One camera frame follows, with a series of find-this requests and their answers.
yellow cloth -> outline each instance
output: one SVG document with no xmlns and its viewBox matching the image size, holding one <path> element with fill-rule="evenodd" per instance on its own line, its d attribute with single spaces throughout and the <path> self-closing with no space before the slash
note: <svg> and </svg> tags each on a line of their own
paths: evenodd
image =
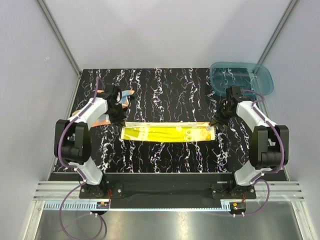
<svg viewBox="0 0 320 240">
<path fill-rule="evenodd" d="M 215 128 L 208 122 L 126 122 L 121 139 L 159 143 L 211 141 Z"/>
</svg>

white wall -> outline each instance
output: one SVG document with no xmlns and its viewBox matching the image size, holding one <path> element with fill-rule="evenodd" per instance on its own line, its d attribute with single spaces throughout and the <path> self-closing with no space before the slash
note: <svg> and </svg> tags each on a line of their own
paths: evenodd
<svg viewBox="0 0 320 240">
<path fill-rule="evenodd" d="M 256 63 L 289 0 L 46 0 L 80 68 Z"/>
<path fill-rule="evenodd" d="M 77 80 L 35 0 L 0 1 L 0 239 L 18 240 Z"/>
<path fill-rule="evenodd" d="M 264 65 L 271 117 L 289 128 L 289 175 L 298 180 L 320 237 L 320 1 L 300 0 Z"/>
</svg>

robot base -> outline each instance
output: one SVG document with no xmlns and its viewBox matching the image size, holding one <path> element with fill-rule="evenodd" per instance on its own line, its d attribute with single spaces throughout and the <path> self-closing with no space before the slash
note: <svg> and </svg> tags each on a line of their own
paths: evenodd
<svg viewBox="0 0 320 240">
<path fill-rule="evenodd" d="M 123 194 L 123 184 L 119 182 L 108 182 L 106 175 L 102 175 L 99 185 L 85 184 L 80 189 L 80 199 L 108 199 L 111 191 L 112 199 L 121 199 Z"/>
<path fill-rule="evenodd" d="M 228 183 L 212 183 L 212 198 L 213 199 L 243 199 L 244 194 L 246 199 L 256 199 L 256 191 L 253 186 L 239 186 L 233 188 Z"/>
</svg>

black marble table surface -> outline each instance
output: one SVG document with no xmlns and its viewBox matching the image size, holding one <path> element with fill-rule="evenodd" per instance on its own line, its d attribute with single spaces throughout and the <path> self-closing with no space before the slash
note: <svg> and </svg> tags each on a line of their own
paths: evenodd
<svg viewBox="0 0 320 240">
<path fill-rule="evenodd" d="M 215 95 L 208 68 L 85 69 L 72 112 L 81 109 L 95 89 L 96 76 L 105 83 L 135 91 L 128 122 L 208 122 L 223 98 Z M 121 128 L 90 129 L 92 154 L 105 173 L 233 172 L 248 160 L 251 131 L 239 118 L 216 131 L 216 140 L 155 143 L 120 140 Z M 68 172 L 60 163 L 54 172 Z"/>
</svg>

aluminum frame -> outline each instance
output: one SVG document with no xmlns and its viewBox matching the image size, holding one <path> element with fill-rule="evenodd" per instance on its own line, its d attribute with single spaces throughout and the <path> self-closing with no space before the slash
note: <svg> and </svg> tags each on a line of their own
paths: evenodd
<svg viewBox="0 0 320 240">
<path fill-rule="evenodd" d="M 80 81 L 80 75 L 81 70 L 78 66 L 78 64 L 75 61 L 75 58 L 73 57 L 72 53 L 70 52 L 53 16 L 50 13 L 50 10 L 48 9 L 45 0 L 36 0 L 39 4 L 39 7 L 41 11 L 43 12 L 44 16 L 46 17 L 48 24 L 50 25 L 51 29 L 53 30 L 57 41 L 61 45 L 62 50 L 66 54 L 66 57 L 70 61 L 70 64 L 72 65 L 74 71 L 76 72 L 78 76 L 77 83 L 75 85 L 74 91 L 72 92 L 71 100 L 70 102 L 73 103 L 77 87 L 79 85 Z M 276 39 L 278 38 L 280 32 L 282 31 L 283 27 L 285 26 L 286 22 L 288 21 L 292 11 L 296 7 L 299 0 L 291 0 L 288 7 L 284 11 L 284 14 L 282 15 L 278 25 L 276 26 L 268 44 L 266 45 L 261 57 L 259 58 L 258 64 L 263 64 L 266 57 L 268 56 L 270 50 L 272 49 Z M 261 110 L 264 114 L 269 116 L 269 110 L 265 103 L 261 103 L 259 105 Z M 70 111 L 72 108 L 72 104 L 69 104 L 67 115 L 69 116 Z M 52 167 L 51 170 L 55 164 L 57 159 L 54 157 L 52 159 Z M 286 173 L 286 177 L 289 179 L 288 171 L 284 167 L 284 171 Z M 304 240 L 317 240 L 317 236 L 315 233 L 315 230 L 313 228 L 312 222 L 310 220 L 310 216 L 307 211 L 306 203 L 303 198 L 303 194 L 301 192 L 300 186 L 298 182 L 268 182 L 270 184 L 270 201 L 290 201 L 293 210 L 298 222 L 298 226 L 300 228 L 301 235 Z M 24 240 L 34 240 L 37 234 L 38 226 L 40 223 L 41 215 L 45 207 L 46 201 L 49 200 L 62 200 L 66 193 L 70 191 L 72 188 L 77 185 L 77 182 L 55 182 L 55 181 L 42 181 L 39 182 L 37 192 L 34 195 L 32 208 L 33 211 L 31 211 L 30 216 L 28 218 L 28 225 L 25 230 L 25 233 L 23 235 Z M 263 186 L 263 183 L 257 183 L 255 186 L 257 199 L 252 201 L 259 201 L 259 199 L 263 199 L 266 196 L 266 187 Z M 70 198 L 68 198 L 68 201 L 79 201 L 79 190 L 76 190 L 73 194 L 71 194 Z"/>
</svg>

